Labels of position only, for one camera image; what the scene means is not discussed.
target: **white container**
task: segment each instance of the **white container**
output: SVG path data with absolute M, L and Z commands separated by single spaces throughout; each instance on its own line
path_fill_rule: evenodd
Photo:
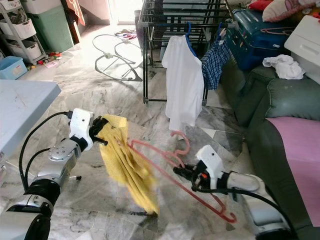
M 61 6 L 61 0 L 22 0 L 24 11 L 29 14 L 42 14 Z
M 22 43 L 24 44 L 26 51 L 32 60 L 41 56 L 41 51 L 38 46 L 38 43 L 36 43 L 35 41 L 27 41 L 27 40 L 22 41 Z M 21 57 L 26 61 L 29 61 L 28 56 L 24 53 L 24 51 L 20 46 L 17 46 L 12 43 L 9 43 L 8 45 L 10 49 L 13 51 L 14 55 L 16 55 L 17 57 Z
M 21 6 L 20 0 L 13 0 L 13 1 L 0 0 L 0 4 L 2 4 L 5 10 L 11 10 Z
M 306 15 L 284 43 L 291 56 L 312 80 L 320 84 L 320 24 L 319 19 Z
M 21 24 L 13 24 L 13 26 L 21 39 L 30 38 L 37 33 L 31 19 L 28 19 L 26 22 Z M 6 23 L 6 20 L 2 19 L 0 21 L 0 28 L 4 34 L 10 36 L 13 35 L 13 32 L 11 31 L 8 23 Z

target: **blue basket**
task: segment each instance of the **blue basket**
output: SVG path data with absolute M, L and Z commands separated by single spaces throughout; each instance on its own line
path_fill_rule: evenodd
M 16 80 L 27 71 L 21 57 L 7 56 L 0 61 L 0 79 Z

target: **clothing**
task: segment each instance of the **clothing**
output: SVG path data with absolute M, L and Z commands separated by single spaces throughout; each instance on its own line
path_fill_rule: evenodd
M 85 26 L 86 25 L 85 18 L 84 18 L 83 14 L 82 14 L 82 11 L 81 11 L 81 8 L 80 8 L 78 0 L 67 0 L 66 4 L 67 4 L 69 9 L 74 11 L 75 15 L 78 17 L 78 21 L 83 26 Z
M 222 67 L 230 58 L 225 41 L 216 40 L 209 51 L 205 53 L 202 62 L 204 86 L 208 90 L 216 90 L 222 73 Z
M 265 67 L 274 67 L 280 79 L 303 79 L 306 73 L 291 56 L 284 54 L 266 57 L 262 64 Z
M 185 132 L 184 125 L 194 126 L 202 110 L 202 63 L 190 51 L 183 35 L 170 38 L 162 65 L 167 68 L 165 115 L 170 118 L 169 129 Z
M 103 118 L 108 120 L 108 123 L 97 136 L 108 141 L 107 146 L 99 145 L 108 175 L 126 186 L 136 204 L 146 212 L 158 213 L 156 194 L 153 191 L 155 180 L 151 167 L 127 145 L 127 119 L 108 114 Z

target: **blue checkered shirt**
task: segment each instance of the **blue checkered shirt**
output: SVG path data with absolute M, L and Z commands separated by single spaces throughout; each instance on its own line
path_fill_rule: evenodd
M 214 41 L 211 49 L 201 59 L 202 75 L 206 89 L 217 89 L 222 67 L 228 62 L 229 58 L 230 53 L 226 41 L 221 45 L 219 45 L 219 41 Z

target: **white t-shirt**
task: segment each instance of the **white t-shirt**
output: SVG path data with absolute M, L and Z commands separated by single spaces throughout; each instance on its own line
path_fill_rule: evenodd
M 193 55 L 183 35 L 170 38 L 162 65 L 167 68 L 165 115 L 170 118 L 169 129 L 185 132 L 185 124 L 194 126 L 202 110 L 202 63 Z

